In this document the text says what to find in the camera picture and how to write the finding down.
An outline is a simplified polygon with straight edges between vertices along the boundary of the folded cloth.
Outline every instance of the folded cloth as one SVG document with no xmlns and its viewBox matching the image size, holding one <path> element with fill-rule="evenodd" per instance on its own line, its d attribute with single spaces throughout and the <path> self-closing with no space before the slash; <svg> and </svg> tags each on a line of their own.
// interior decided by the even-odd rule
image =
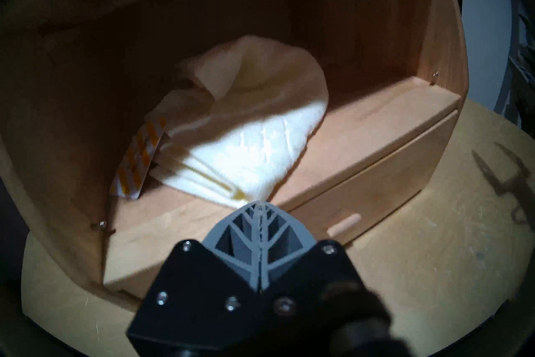
<svg viewBox="0 0 535 357">
<path fill-rule="evenodd" d="M 198 88 L 171 91 L 147 115 L 164 115 L 168 135 L 151 176 L 233 208 L 267 200 L 325 114 L 320 65 L 304 49 L 245 36 L 179 67 Z"/>
</svg>

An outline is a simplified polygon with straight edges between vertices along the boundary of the round wooden table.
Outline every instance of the round wooden table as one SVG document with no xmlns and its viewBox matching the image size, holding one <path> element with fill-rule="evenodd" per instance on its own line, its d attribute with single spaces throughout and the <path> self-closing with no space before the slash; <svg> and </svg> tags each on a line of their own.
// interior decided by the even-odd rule
<svg viewBox="0 0 535 357">
<path fill-rule="evenodd" d="M 531 172 L 535 141 L 466 101 L 427 187 L 347 246 L 415 355 L 449 346 L 510 299 L 456 355 L 512 355 L 535 328 Z M 125 336 L 133 311 L 74 285 L 32 234 L 22 299 L 28 317 L 82 353 L 136 356 Z"/>
</svg>

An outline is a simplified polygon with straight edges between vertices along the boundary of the screw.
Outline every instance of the screw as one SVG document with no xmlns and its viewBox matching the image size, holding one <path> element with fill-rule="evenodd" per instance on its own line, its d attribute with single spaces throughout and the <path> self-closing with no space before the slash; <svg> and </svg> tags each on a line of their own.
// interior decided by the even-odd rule
<svg viewBox="0 0 535 357">
<path fill-rule="evenodd" d="M 225 308 L 227 311 L 234 311 L 237 307 L 239 307 L 241 304 L 238 301 L 238 298 L 236 297 L 228 297 L 225 301 Z"/>
<path fill-rule="evenodd" d="M 106 222 L 100 221 L 99 223 L 93 223 L 91 225 L 91 229 L 93 230 L 106 230 Z"/>
<path fill-rule="evenodd" d="M 161 291 L 156 297 L 156 303 L 158 305 L 163 305 L 167 302 L 167 298 L 168 298 L 167 292 Z"/>
<path fill-rule="evenodd" d="M 275 314 L 281 317 L 289 317 L 295 314 L 295 302 L 288 297 L 279 298 L 273 304 Z"/>
<path fill-rule="evenodd" d="M 331 244 L 326 244 L 324 247 L 322 247 L 322 251 L 326 255 L 332 255 L 333 253 L 336 253 L 336 248 Z"/>
</svg>

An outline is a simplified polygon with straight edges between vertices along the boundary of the wooden drawer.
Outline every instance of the wooden drawer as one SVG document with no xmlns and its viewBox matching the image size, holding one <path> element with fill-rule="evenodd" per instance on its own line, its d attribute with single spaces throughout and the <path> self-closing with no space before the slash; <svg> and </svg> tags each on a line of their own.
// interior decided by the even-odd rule
<svg viewBox="0 0 535 357">
<path fill-rule="evenodd" d="M 290 214 L 317 240 L 351 241 L 427 184 L 452 135 L 457 115 L 457 110 L 453 111 L 397 151 Z"/>
</svg>

